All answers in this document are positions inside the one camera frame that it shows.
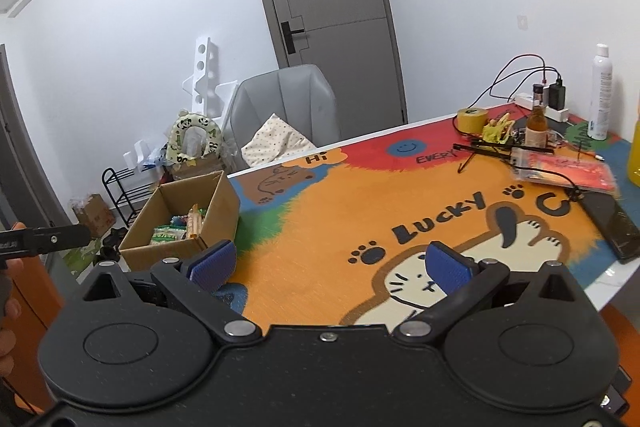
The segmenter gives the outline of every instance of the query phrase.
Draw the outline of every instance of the smiley face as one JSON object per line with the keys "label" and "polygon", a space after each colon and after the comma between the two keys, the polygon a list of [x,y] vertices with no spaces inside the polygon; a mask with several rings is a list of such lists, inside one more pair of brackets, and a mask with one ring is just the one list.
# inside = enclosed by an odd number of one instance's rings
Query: smiley face
{"label": "smiley face", "polygon": [[405,158],[407,156],[415,156],[417,154],[420,154],[426,148],[427,144],[425,142],[409,139],[402,140],[390,145],[386,148],[386,152],[391,156]]}

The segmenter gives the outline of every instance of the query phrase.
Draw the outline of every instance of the black metal rack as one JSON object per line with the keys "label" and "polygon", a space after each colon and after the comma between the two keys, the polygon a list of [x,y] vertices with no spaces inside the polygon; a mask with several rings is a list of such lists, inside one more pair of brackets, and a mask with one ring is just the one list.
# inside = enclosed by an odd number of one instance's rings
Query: black metal rack
{"label": "black metal rack", "polygon": [[[140,210],[136,209],[133,204],[138,201],[145,200],[153,191],[152,186],[156,185],[157,182],[150,182],[125,190],[124,186],[122,185],[122,181],[134,176],[138,172],[145,172],[153,168],[153,166],[149,166],[140,170],[123,169],[121,171],[115,171],[114,169],[109,167],[102,173],[102,185],[107,191],[107,194],[111,198],[111,202],[116,207],[116,211],[118,212],[118,214],[120,214],[120,217],[124,221],[124,224],[127,228],[131,225],[131,223],[133,223],[133,220],[136,219],[136,216],[140,213]],[[117,197],[113,192],[111,192],[110,189],[110,185],[114,183],[118,186],[118,190],[120,191],[120,194]],[[120,208],[121,206],[124,206],[125,209],[127,206],[129,207],[129,216],[125,217],[125,214]]]}

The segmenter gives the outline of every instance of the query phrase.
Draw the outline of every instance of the white power strip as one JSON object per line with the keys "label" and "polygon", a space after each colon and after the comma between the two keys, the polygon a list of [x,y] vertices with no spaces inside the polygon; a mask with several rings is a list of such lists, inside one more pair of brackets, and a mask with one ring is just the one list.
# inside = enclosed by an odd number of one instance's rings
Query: white power strip
{"label": "white power strip", "polygon": [[[533,95],[527,92],[520,92],[516,95],[513,102],[515,105],[531,110],[533,108]],[[547,106],[545,108],[545,116],[551,120],[556,120],[557,122],[566,122],[569,120],[569,110],[564,108],[558,111]]]}

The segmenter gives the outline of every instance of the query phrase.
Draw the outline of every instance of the finger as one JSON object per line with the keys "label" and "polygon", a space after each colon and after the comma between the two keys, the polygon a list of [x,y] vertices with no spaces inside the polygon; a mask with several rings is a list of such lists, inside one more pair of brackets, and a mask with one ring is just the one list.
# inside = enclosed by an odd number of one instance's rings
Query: finger
{"label": "finger", "polygon": [[15,333],[12,330],[0,331],[0,357],[7,355],[15,347]]}
{"label": "finger", "polygon": [[7,355],[0,359],[0,377],[8,377],[14,370],[14,357]]}
{"label": "finger", "polygon": [[4,315],[13,320],[20,317],[20,315],[22,315],[20,302],[18,302],[17,299],[9,299],[4,305]]}
{"label": "finger", "polygon": [[24,269],[24,263],[22,259],[7,259],[6,260],[6,270],[2,273],[8,275],[12,279],[18,275]]}

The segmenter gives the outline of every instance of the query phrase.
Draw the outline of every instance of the table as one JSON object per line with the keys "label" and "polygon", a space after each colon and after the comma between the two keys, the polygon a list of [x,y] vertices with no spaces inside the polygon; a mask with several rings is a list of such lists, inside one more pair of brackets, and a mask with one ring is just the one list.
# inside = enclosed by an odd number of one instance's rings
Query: table
{"label": "table", "polygon": [[[496,118],[513,105],[495,107]],[[569,140],[584,140],[575,121]],[[514,181],[508,166],[468,153],[450,117],[346,140],[231,176],[241,198],[238,267],[223,287],[232,307],[271,324],[395,327],[444,297],[424,250],[439,240],[516,271],[566,263],[600,309],[639,260],[617,263],[577,203],[555,187]],[[640,188],[626,177],[629,143],[583,141],[618,178],[622,206],[640,223]]]}

